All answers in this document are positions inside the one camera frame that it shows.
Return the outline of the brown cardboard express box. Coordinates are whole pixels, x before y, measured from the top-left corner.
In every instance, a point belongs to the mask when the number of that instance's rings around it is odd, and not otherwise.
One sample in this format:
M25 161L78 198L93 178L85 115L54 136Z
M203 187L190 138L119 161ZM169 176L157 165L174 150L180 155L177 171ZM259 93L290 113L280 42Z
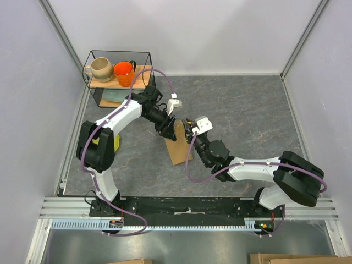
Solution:
M174 123L174 132L176 140L165 139L166 147L172 162L172 165L178 165L186 161L186 155L189 149L185 137L185 129L180 119L177 119Z

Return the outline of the yellow utility knife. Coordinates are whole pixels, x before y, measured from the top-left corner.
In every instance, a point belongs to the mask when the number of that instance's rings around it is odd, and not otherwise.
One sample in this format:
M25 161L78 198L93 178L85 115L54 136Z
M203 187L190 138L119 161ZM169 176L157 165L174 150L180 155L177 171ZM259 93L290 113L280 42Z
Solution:
M195 123L193 120L190 120L190 119L188 119L188 118L186 119L186 122L187 122L189 125L194 125L194 123Z

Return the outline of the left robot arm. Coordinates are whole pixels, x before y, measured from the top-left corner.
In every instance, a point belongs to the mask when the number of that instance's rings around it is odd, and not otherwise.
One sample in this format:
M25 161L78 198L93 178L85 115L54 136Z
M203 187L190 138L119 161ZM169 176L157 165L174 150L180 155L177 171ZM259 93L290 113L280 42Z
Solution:
M182 102L173 93L166 108L161 110L158 106L161 98L161 92L148 85L143 92L131 92L109 115L96 122L85 121L81 125L76 156L81 160L83 171L91 174L97 196L104 200L102 211L108 216L116 216L121 208L120 202L116 200L119 190L111 170L119 133L132 121L143 117L155 125L160 136L172 141L177 139L174 131L176 118L172 113L175 108L182 106Z

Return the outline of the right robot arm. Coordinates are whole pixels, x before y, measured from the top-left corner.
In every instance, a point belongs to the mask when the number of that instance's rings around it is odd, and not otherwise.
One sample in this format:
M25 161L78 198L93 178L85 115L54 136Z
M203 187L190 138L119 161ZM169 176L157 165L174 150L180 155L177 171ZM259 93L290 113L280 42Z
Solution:
M272 183L272 186L259 188L255 195L251 207L257 216L265 216L286 204L314 207L319 195L327 190L323 170L292 151L267 159L233 157L223 141L208 139L212 123L206 117L186 119L182 124L189 150L195 150L203 165L212 170L212 175L203 182L216 178L222 182Z

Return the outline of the yellow-green dotted plate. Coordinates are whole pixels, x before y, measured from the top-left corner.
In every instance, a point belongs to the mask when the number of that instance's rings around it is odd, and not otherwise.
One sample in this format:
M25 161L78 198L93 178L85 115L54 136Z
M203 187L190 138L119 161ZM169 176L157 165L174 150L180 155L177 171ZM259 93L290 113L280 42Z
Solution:
M98 145L100 141L100 138L98 137L97 139L92 139L92 142L96 145ZM120 135L118 134L115 138L114 138L114 151L117 152L117 150L119 149L119 145L120 145Z

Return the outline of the light green tray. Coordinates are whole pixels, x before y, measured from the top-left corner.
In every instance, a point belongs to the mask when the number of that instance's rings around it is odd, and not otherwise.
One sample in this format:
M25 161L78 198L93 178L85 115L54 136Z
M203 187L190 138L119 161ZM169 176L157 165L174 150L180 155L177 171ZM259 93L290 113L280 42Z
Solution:
M105 89L102 98L111 102L123 102L129 96L129 90Z

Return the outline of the orange mug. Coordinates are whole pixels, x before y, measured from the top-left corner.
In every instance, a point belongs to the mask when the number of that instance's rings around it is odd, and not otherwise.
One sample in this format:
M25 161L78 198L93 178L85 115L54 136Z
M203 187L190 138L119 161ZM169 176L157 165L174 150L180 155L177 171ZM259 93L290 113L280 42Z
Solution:
M135 78L136 61L121 61L114 68L114 74L122 87L129 87Z

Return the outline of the beige ceramic mug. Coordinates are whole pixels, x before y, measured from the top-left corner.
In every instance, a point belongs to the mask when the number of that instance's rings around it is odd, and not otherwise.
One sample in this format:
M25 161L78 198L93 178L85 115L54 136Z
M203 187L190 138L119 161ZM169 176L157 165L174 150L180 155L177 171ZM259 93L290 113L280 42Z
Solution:
M105 83L113 78L113 65L105 57L94 59L90 65L84 67L84 73L92 75L99 82Z

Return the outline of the cardboard piece bottom centre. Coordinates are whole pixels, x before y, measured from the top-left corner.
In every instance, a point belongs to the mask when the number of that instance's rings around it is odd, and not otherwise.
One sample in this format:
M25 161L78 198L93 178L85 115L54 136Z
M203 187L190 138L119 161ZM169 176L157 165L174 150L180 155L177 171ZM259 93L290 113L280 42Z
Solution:
M153 264L152 260L146 258L112 262L109 264Z

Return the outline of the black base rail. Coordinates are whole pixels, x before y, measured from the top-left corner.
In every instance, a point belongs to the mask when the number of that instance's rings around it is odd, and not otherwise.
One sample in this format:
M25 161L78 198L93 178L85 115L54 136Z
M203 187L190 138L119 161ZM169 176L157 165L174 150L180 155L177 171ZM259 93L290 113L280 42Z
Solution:
M117 207L146 219L149 227L242 226L246 218L279 219L283 206L273 210L253 199L234 197L132 197Z

